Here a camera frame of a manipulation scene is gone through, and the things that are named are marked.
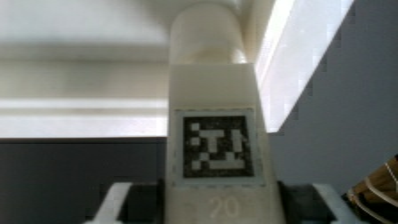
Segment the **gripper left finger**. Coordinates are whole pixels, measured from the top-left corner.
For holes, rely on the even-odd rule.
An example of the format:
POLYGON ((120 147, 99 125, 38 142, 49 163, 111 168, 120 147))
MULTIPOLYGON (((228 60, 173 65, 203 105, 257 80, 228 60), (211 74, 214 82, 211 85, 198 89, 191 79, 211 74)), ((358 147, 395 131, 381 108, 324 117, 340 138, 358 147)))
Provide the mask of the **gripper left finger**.
POLYGON ((116 182, 86 224, 164 224, 164 182, 116 182))

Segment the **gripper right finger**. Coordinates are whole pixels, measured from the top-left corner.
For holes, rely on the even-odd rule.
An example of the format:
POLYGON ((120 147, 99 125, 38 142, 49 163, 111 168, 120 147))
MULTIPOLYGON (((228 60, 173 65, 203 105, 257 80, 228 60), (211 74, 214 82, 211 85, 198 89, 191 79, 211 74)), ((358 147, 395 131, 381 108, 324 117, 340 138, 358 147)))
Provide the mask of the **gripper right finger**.
POLYGON ((330 184, 280 183, 287 224, 369 224, 330 184))

